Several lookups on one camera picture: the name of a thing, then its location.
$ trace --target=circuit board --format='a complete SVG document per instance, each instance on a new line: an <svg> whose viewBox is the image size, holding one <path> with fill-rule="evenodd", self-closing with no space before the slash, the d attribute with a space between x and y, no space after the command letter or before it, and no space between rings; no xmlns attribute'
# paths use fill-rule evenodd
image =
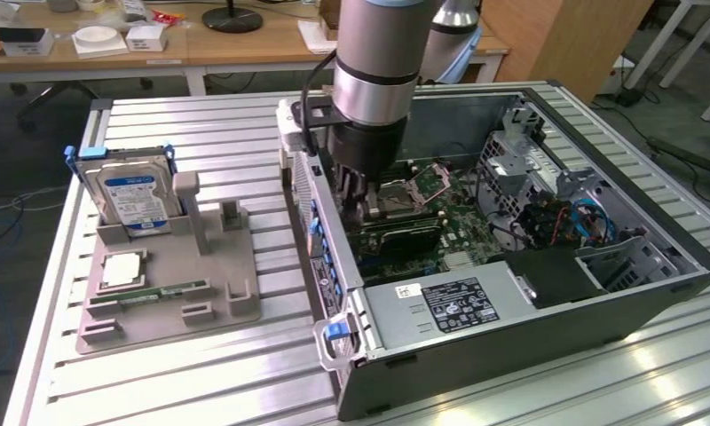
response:
<svg viewBox="0 0 710 426"><path fill-rule="evenodd" d="M389 219L348 233L367 285L476 266L504 252L467 183L433 161L413 170L380 191Z"/></svg>

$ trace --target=aluminum extrusion table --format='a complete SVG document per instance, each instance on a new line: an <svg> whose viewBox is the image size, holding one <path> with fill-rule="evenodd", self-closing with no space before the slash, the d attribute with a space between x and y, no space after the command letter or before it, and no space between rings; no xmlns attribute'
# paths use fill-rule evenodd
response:
<svg viewBox="0 0 710 426"><path fill-rule="evenodd" d="M544 83L525 86L710 248L710 211L700 201L564 89ZM457 87L491 85L448 86L447 91ZM76 329L97 212L75 178L5 425L340 424L313 347L311 305L281 197L275 109L281 98L297 96L120 100L92 111L84 146L173 144L179 169L200 172L201 208L239 199L249 209L263 319L187 339L80 356ZM547 143L569 166L584 161L565 141L549 138ZM623 342L348 425L680 421L710 424L710 288Z"/></svg>

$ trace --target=gray carpet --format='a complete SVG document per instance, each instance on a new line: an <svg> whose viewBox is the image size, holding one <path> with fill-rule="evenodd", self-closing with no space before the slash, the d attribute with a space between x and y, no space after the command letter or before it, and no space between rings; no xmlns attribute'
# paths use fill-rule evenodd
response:
<svg viewBox="0 0 710 426"><path fill-rule="evenodd" d="M639 58L657 29L640 32L627 50L633 58ZM676 50L683 39L673 39L653 64L661 65L668 53ZM259 74L245 91L288 91L297 90L303 85L305 73ZM211 93L231 93L248 83L251 75L235 75L228 79L213 79ZM91 82L91 88L104 98L129 99L144 97L172 97L188 94L185 80L179 77L155 78L155 87L145 91L136 79ZM331 82L331 74L323 75L320 83ZM64 93L53 99L33 115L37 131L23 133L13 120L21 106L48 87L37 83L29 85L29 93L24 97L12 94L7 85L0 85L0 195L19 194L47 186L67 185L69 171L63 163L61 152L67 145L77 145L84 130L89 101L75 91ZM693 149L710 156L710 124L699 116L710 103L710 54L700 51L695 60L680 75L675 86L661 90L652 83L649 88L661 98L661 104L653 105L644 100L632 108L621 111L636 122L647 135L665 138L679 146ZM612 106L608 99L599 99L601 105ZM643 138L632 130L625 119L612 111L600 111L600 115L620 130L629 141L643 149L647 146ZM689 186L692 174L688 168L672 158L661 157L659 163L673 176ZM710 175L701 172L704 183L700 190L710 197ZM63 200L64 193L52 193L32 199L31 207L43 206ZM0 220L9 221L15 211L1 210ZM39 288L45 272L60 209L43 212L27 212L23 218L23 237L13 246L7 257L0 259L0 289L5 298L12 324L16 331L16 350L0 369L0 424L5 413L9 391L13 385L13 372L27 338L31 317L33 314ZM5 352L7 338L4 318L0 315L0 357Z"/></svg>

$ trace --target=small container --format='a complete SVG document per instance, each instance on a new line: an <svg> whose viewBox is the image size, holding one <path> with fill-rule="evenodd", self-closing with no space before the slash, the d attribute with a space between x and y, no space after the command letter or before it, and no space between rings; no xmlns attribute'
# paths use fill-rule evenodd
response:
<svg viewBox="0 0 710 426"><path fill-rule="evenodd" d="M80 8L76 0L48 0L48 6L57 13L73 12Z"/></svg>
<svg viewBox="0 0 710 426"><path fill-rule="evenodd" d="M76 0L80 10L85 12L96 12L105 6L105 0Z"/></svg>

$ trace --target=cardboard box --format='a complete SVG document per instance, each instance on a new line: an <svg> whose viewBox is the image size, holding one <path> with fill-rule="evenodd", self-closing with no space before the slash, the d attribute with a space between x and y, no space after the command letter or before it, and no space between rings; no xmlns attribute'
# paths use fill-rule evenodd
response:
<svg viewBox="0 0 710 426"><path fill-rule="evenodd" d="M47 56L56 38L48 28L0 28L0 43L7 56Z"/></svg>
<svg viewBox="0 0 710 426"><path fill-rule="evenodd" d="M167 44L164 27L159 25L133 27L127 35L131 51L164 51Z"/></svg>

